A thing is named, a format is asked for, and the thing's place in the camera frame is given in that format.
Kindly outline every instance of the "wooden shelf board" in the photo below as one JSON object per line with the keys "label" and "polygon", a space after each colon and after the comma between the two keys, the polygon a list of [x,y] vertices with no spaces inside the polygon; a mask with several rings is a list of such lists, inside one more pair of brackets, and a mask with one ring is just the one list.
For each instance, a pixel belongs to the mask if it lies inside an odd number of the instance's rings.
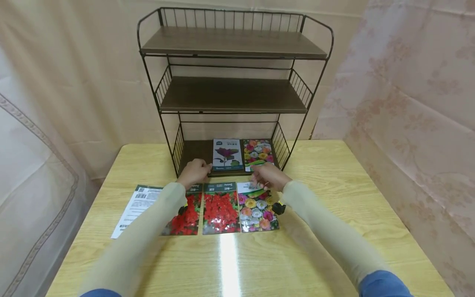
{"label": "wooden shelf board", "polygon": [[325,59],[300,32],[161,27],[142,47],[145,54]]}
{"label": "wooden shelf board", "polygon": [[304,114],[286,79],[173,77],[162,111]]}
{"label": "wooden shelf board", "polygon": [[[272,143],[271,139],[268,140],[272,147],[272,155],[274,156],[274,165],[279,168],[279,163],[275,154],[274,144]],[[244,149],[243,149],[243,142],[240,140],[241,145],[241,154],[242,160],[244,161]],[[193,161],[193,159],[203,159],[206,163],[213,162],[213,140],[187,140],[185,141],[183,147],[183,153],[181,156],[180,168],[178,174],[181,174],[183,168],[185,168],[186,164],[189,161]],[[233,175],[251,175],[252,172],[246,172],[245,169],[242,170],[228,170],[228,171],[211,171],[208,174],[209,177],[216,177],[216,176],[233,176]]]}

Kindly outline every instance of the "blue sleeve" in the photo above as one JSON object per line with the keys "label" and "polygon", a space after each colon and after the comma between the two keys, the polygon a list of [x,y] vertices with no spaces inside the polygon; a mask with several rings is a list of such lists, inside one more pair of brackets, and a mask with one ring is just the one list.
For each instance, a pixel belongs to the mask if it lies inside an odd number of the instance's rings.
{"label": "blue sleeve", "polygon": [[399,277],[384,270],[368,274],[359,289],[360,297],[413,297]]}
{"label": "blue sleeve", "polygon": [[94,289],[81,295],[81,297],[121,297],[119,294],[108,289]]}

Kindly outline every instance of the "hand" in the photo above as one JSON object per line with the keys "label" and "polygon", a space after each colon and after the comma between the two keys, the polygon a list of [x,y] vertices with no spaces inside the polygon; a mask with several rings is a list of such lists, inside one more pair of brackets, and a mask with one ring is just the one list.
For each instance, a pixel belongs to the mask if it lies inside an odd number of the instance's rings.
{"label": "hand", "polygon": [[208,173],[211,172],[212,167],[213,164],[206,164],[205,160],[195,159],[186,164],[177,182],[181,183],[188,190],[192,185],[203,182]]}
{"label": "hand", "polygon": [[274,187],[277,191],[282,192],[285,185],[292,179],[275,167],[272,163],[265,163],[263,165],[252,165],[251,181],[254,185],[258,185],[264,190]]}

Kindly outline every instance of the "beige curtain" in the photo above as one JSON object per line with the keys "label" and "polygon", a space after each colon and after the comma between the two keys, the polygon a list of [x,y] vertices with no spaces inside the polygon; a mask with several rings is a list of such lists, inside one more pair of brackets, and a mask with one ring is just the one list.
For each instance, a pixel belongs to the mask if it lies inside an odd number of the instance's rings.
{"label": "beige curtain", "polygon": [[475,292],[475,1],[370,0],[315,126],[344,139],[457,296]]}
{"label": "beige curtain", "polygon": [[46,293],[97,193],[35,101],[0,47],[2,297]]}
{"label": "beige curtain", "polygon": [[[44,295],[97,192],[89,177],[103,179],[124,144],[164,142],[138,53],[136,26],[141,17],[160,6],[284,10],[306,13],[332,26],[336,36],[333,56],[300,134],[301,139],[309,139],[366,3],[0,1],[0,296]],[[144,24],[143,40],[157,29],[157,19],[154,21]],[[328,36],[322,32],[309,29],[304,33],[328,50]],[[164,60],[151,58],[148,62],[157,83]],[[295,64],[310,88],[322,65]],[[254,70],[177,71],[200,76],[258,75]],[[269,78],[273,74],[259,75]],[[286,137],[295,138],[302,116],[281,119]],[[164,120],[173,141],[176,118]],[[196,125],[189,128],[187,137],[245,137],[265,127],[240,129]]]}

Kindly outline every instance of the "light wood table surface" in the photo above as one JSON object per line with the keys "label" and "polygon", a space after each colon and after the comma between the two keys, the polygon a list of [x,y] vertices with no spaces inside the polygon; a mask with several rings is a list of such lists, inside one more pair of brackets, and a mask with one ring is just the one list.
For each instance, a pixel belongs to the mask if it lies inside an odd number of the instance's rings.
{"label": "light wood table surface", "polygon": [[[415,296],[453,296],[343,141],[299,141],[285,169],[306,183],[338,217],[386,259]],[[48,297],[75,296],[94,261],[112,242],[115,225],[136,185],[176,179],[166,144],[124,146],[74,240]],[[245,182],[248,177],[210,182]],[[338,264],[293,211],[280,230],[161,237],[160,254],[137,296],[357,296]]]}

